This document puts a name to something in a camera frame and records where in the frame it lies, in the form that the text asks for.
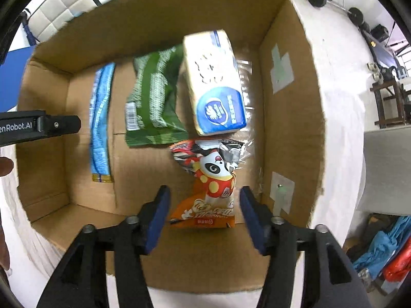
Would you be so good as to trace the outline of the person's left hand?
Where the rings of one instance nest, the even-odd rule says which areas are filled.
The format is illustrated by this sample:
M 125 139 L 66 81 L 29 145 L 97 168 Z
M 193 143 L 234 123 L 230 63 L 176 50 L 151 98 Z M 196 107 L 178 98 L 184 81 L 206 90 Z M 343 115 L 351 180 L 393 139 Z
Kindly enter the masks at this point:
M 0 157 L 0 176 L 9 175 L 14 169 L 14 163 L 7 157 Z

